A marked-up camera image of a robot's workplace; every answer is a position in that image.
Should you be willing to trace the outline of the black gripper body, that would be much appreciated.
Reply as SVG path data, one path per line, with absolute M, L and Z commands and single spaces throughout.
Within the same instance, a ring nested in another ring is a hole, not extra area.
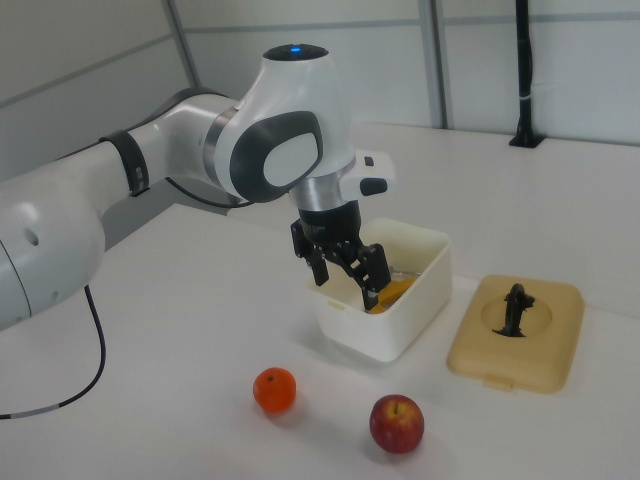
M 315 247 L 327 247 L 338 251 L 343 259 L 356 259 L 362 246 L 360 227 L 358 201 L 326 211 L 299 210 L 299 219 L 291 225 L 294 253 L 302 258 Z

